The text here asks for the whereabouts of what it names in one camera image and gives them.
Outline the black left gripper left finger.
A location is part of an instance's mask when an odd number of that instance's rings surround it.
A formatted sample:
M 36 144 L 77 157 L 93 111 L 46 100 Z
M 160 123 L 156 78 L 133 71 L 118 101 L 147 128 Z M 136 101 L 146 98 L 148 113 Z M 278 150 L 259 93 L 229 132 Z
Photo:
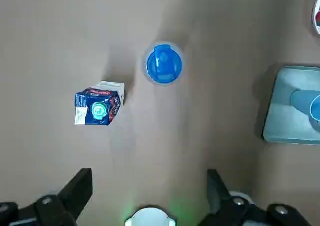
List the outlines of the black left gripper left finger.
M 77 225 L 93 194 L 91 168 L 82 168 L 58 194 L 49 194 L 24 208 L 0 203 L 1 225 Z

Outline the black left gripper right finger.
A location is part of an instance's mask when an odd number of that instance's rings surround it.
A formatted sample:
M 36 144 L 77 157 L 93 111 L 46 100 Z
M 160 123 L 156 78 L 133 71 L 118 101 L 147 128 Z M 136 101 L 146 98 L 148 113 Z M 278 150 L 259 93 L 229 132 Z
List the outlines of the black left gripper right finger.
M 275 203 L 262 209 L 244 194 L 231 194 L 215 169 L 207 170 L 209 213 L 200 225 L 310 225 L 294 207 Z

